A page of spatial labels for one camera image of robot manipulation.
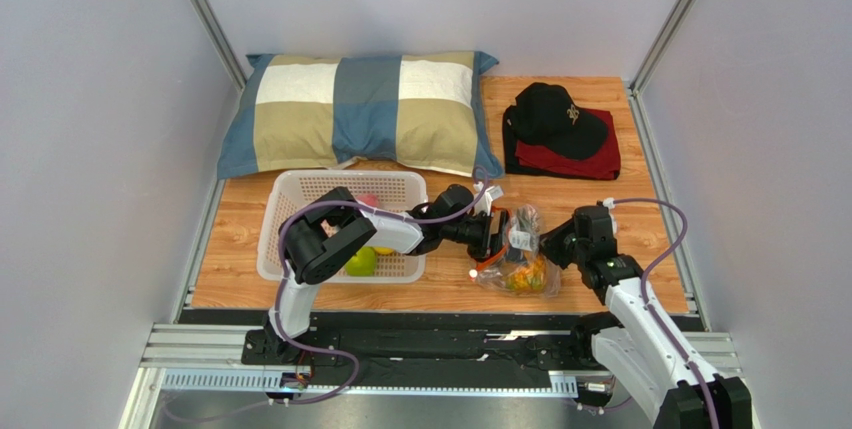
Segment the green fake apple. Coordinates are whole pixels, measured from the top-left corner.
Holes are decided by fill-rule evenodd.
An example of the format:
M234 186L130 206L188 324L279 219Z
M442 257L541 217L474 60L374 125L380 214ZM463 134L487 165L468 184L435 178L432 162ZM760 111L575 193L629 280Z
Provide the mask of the green fake apple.
M350 277L372 277L378 265L378 255L373 247L363 247L344 265Z

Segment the checkered blue beige pillow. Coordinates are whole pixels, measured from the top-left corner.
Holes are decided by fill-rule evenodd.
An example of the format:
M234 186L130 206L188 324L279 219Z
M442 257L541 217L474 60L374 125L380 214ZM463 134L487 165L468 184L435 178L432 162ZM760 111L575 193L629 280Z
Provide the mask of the checkered blue beige pillow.
M493 153L481 77L497 64L479 51L315 58L258 54L217 161L221 179L345 168L359 160L489 177Z

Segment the pink fake peach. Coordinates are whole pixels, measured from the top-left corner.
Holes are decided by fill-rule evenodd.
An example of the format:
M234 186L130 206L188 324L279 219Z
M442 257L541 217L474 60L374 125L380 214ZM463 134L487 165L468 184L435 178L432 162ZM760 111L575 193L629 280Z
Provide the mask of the pink fake peach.
M374 194L362 194L356 197L357 201L373 208L380 207L379 198Z

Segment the folded dark red cloth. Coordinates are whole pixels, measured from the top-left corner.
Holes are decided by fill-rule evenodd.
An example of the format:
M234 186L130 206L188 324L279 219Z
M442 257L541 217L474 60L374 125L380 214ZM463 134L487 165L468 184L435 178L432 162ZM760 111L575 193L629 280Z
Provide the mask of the folded dark red cloth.
M505 169L509 174L547 176L564 179L616 180L621 173L621 154L612 115L603 110L586 113L601 119L608 135L602 147L591 157L576 160L561 156L544 146L520 142L512 131L508 114L502 117Z

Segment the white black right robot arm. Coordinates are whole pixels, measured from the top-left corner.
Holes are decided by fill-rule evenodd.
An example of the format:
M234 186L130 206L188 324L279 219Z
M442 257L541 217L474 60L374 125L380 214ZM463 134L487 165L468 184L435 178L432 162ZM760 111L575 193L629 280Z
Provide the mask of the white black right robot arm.
M659 302L652 270L683 241L688 223L647 267L618 250L618 199L574 210L540 237L539 251L561 269L575 265L605 305L575 327L580 358L614 375L656 428L751 428L752 396L739 376L725 376L690 343Z

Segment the orange fake pineapple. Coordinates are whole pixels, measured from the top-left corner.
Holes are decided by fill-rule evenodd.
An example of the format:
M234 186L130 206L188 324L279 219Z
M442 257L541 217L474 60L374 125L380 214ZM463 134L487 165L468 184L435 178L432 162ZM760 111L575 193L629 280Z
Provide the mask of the orange fake pineapple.
M532 205L519 207L512 215L510 247L503 258L503 282L516 294L542 294L547 286L548 269L539 253L542 221Z

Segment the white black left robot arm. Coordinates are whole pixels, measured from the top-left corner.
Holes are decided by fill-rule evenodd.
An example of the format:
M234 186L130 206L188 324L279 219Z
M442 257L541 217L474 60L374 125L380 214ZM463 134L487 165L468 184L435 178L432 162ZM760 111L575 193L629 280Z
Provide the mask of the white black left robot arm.
M401 212L363 204L346 187L335 187L287 218L278 230L277 255L283 276L269 310L275 336L287 343L310 326L319 286L366 247L403 256L424 256L449 241L484 263L505 246L505 230L490 209L478 210L483 191L453 184L431 201Z

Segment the clear zip top bag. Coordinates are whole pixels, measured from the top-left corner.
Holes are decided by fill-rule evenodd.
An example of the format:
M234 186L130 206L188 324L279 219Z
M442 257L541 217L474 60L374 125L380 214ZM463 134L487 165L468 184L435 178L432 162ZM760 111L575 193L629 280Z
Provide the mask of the clear zip top bag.
M479 286L518 297L555 297L561 289L559 269L539 249L543 223L538 209L494 208L499 215L487 257L469 270Z

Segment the aluminium frame rail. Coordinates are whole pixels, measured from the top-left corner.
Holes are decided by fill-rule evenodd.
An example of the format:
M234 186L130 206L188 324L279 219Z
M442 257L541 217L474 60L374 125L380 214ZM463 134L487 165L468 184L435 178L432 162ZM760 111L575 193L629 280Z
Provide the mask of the aluminium frame rail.
M294 393L320 396L347 381L342 358L330 356L310 364L280 362L245 364L254 346L247 326L157 324L146 343L120 427L147 428L154 420L157 399L164 390ZM449 397L551 397L571 399L616 390L617 403L626 388L603 369L554 366L555 353L540 349L532 360L517 363L494 355L472 359L360 359L355 380L346 395L418 395Z

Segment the black baseball cap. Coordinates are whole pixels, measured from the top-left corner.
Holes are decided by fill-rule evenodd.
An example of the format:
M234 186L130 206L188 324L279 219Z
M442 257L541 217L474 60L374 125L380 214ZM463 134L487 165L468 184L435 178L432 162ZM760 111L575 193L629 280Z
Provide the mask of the black baseball cap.
M594 156L610 134L608 124L577 105L563 86L544 82L523 89L505 115L518 141L574 160Z

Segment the white perforated plastic basket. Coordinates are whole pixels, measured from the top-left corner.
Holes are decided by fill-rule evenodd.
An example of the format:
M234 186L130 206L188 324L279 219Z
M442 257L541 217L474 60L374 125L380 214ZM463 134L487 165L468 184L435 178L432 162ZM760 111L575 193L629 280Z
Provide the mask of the white perforated plastic basket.
M338 186L349 189L356 197L373 195L382 209L397 213L428 200L425 180L410 171L285 171L276 178L264 213L256 261L260 277L277 282L282 276L278 230L285 220ZM372 275L350 276L340 270L330 281L335 284L409 284L420 279L425 263L424 256L379 255Z

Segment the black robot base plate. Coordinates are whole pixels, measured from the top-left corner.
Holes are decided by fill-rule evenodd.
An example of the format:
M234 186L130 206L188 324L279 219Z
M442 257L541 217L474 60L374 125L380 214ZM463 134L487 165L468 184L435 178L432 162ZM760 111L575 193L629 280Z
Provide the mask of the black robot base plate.
M360 359L472 359L494 355L517 363L537 358L538 350L555 353L554 366L578 365L601 369L580 358L580 345L574 329L591 314L508 314L508 313L404 313L315 311L307 333L298 337L304 345L319 347L321 353L304 355L278 339L261 310L190 310L182 324L247 326L253 350L243 356L245 364L280 362L314 364L330 356L342 358L351 373L351 361L341 357L346 351Z

